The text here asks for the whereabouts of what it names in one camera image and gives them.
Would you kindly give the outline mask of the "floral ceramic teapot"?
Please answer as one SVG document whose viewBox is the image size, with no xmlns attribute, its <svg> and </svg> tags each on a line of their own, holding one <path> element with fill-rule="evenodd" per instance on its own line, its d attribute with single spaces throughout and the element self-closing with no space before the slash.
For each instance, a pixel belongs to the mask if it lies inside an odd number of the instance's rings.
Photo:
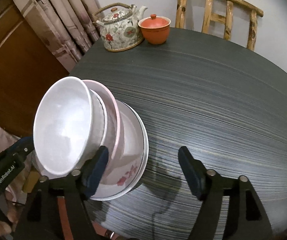
<svg viewBox="0 0 287 240">
<path fill-rule="evenodd" d="M 120 52 L 139 45 L 143 35 L 139 28 L 139 21 L 143 19 L 148 8 L 124 3 L 112 3 L 93 14 L 95 23 L 107 51 Z"/>
</svg>

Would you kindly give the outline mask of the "pink ceramic bowl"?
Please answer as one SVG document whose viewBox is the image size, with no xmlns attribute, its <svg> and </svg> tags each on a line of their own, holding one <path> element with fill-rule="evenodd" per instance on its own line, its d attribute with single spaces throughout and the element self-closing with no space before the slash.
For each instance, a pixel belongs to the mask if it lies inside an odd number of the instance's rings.
<svg viewBox="0 0 287 240">
<path fill-rule="evenodd" d="M 96 93 L 99 94 L 99 96 L 102 98 L 108 114 L 108 126 L 107 126 L 107 135 L 105 138 L 105 141 L 103 142 L 102 146 L 106 146 L 109 150 L 109 157 L 113 158 L 116 154 L 116 149 L 118 146 L 118 142 L 116 141 L 116 138 L 120 135 L 120 127 L 118 126 L 118 122 L 120 121 L 120 114 L 118 113 L 116 100 L 114 96 L 112 95 L 111 91 L 108 90 L 105 85 L 94 81 L 94 80 L 82 80 L 84 84 L 86 85 L 88 90 L 94 90 Z M 54 174 L 51 174 L 47 172 L 44 167 L 41 165 L 41 162 L 37 158 L 37 154 L 35 152 L 35 161 L 37 163 L 37 167 L 39 168 L 39 171 L 43 175 L 47 175 L 50 178 L 58 178 L 58 177 L 64 177 L 68 175 L 71 171 L 80 169 L 82 165 L 89 159 L 92 159 L 95 155 L 95 153 L 91 153 L 90 150 L 90 135 L 87 141 L 87 145 L 84 149 L 84 152 L 80 158 L 80 161 L 76 164 L 76 166 L 67 174 L 57 176 Z"/>
</svg>

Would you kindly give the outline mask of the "white bowl blue dog print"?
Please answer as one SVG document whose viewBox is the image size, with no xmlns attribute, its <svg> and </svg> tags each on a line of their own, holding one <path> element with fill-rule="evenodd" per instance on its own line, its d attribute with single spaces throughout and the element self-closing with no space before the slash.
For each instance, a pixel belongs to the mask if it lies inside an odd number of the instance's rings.
<svg viewBox="0 0 287 240">
<path fill-rule="evenodd" d="M 107 135 L 108 114 L 106 106 L 94 90 L 89 90 L 92 98 L 92 123 L 90 129 L 90 150 L 95 153 L 103 145 Z"/>
</svg>

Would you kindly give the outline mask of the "brown wooden door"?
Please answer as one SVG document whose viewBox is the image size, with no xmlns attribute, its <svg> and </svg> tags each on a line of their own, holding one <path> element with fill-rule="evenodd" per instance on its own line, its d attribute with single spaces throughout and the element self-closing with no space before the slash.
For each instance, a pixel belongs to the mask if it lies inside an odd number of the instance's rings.
<svg viewBox="0 0 287 240">
<path fill-rule="evenodd" d="M 68 74 L 13 0 L 0 0 L 0 127 L 18 137 L 31 135 L 43 95 Z"/>
</svg>

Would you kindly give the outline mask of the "orange lidded tea cup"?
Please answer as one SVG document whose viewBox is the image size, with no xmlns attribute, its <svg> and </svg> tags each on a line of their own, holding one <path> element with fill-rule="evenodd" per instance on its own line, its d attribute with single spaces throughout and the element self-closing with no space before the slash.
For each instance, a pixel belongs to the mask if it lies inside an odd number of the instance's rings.
<svg viewBox="0 0 287 240">
<path fill-rule="evenodd" d="M 167 17 L 151 14 L 138 22 L 143 37 L 154 45 L 166 42 L 170 32 L 171 20 Z"/>
</svg>

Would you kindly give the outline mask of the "beige patterned curtain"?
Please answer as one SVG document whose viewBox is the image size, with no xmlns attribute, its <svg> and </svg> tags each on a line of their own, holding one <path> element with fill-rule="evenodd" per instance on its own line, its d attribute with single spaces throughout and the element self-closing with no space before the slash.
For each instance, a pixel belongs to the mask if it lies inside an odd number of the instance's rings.
<svg viewBox="0 0 287 240">
<path fill-rule="evenodd" d="M 95 0 L 13 0 L 54 57 L 70 72 L 100 38 Z"/>
</svg>

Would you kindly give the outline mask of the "white bowl pink rabbit print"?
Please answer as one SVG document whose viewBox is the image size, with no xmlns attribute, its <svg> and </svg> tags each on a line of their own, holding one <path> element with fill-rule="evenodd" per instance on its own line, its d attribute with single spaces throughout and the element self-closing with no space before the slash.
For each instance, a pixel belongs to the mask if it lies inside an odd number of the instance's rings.
<svg viewBox="0 0 287 240">
<path fill-rule="evenodd" d="M 33 125 L 37 158 L 54 175 L 69 173 L 87 145 L 92 98 L 82 80 L 68 76 L 54 83 L 39 103 Z"/>
</svg>

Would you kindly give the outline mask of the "bamboo wooden chair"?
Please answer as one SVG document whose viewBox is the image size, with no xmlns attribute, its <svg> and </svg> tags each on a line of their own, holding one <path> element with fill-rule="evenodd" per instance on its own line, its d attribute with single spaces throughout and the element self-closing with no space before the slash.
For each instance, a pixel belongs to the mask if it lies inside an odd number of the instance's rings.
<svg viewBox="0 0 287 240">
<path fill-rule="evenodd" d="M 257 38 L 258 29 L 258 17 L 263 17 L 263 10 L 250 4 L 245 0 L 224 0 L 226 2 L 226 13 L 225 15 L 216 14 L 212 11 L 213 0 L 205 1 L 205 12 L 203 17 L 203 25 L 201 32 L 207 34 L 210 23 L 216 22 L 225 26 L 223 39 L 229 41 L 232 36 L 232 23 L 233 23 L 233 9 L 234 5 L 238 5 L 249 12 L 249 31 L 248 41 L 246 48 L 254 51 Z M 177 0 L 176 3 L 176 17 L 175 27 L 182 29 L 185 25 L 185 14 L 186 14 L 187 0 Z"/>
</svg>

